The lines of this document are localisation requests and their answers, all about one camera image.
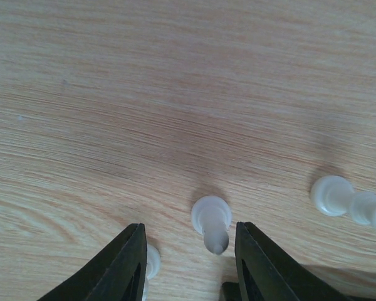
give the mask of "white plastic object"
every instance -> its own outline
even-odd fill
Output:
[[[358,224],[372,224],[376,229],[376,194],[355,192],[352,184],[340,176],[325,176],[312,186],[311,200],[325,215],[348,213]]]
[[[192,207],[191,221],[195,230],[204,236],[204,244],[211,253],[220,255],[226,251],[232,212],[225,200],[218,196],[200,198]]]
[[[161,261],[159,251],[152,245],[148,244],[148,252],[146,259],[146,273],[145,273],[145,284],[144,284],[144,294],[142,295],[142,301],[146,301],[149,291],[149,280],[154,278],[160,270]]]

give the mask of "black object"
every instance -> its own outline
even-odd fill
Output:
[[[376,301],[340,293],[309,272],[252,223],[238,223],[239,283],[222,286],[224,301]]]
[[[144,224],[130,224],[81,270],[38,301],[142,301]]]

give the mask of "wooden surface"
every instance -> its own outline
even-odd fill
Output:
[[[217,300],[190,210],[231,205],[345,293],[376,297],[376,232],[308,199],[376,192],[376,1],[0,0],[0,300],[35,300],[129,223],[149,301]]]

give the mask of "wooden table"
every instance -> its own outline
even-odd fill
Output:
[[[376,297],[376,232],[311,204],[376,193],[376,1],[0,0],[0,300],[35,300],[129,223],[149,301],[235,280],[192,228],[224,197],[345,293]]]

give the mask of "white plastic peg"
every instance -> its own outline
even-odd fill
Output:
[[[206,248],[220,255],[229,244],[228,228],[232,212],[228,204],[218,196],[204,196],[192,207],[191,221],[195,230],[204,236]]]
[[[144,294],[142,296],[142,301],[146,301],[148,297],[149,290],[149,281],[154,278],[160,270],[160,253],[157,249],[148,244],[148,253],[146,259],[146,273],[145,273],[145,285],[144,285]]]
[[[348,213],[358,224],[372,224],[376,229],[376,194],[355,192],[352,184],[340,176],[325,176],[312,186],[311,200],[325,215]]]

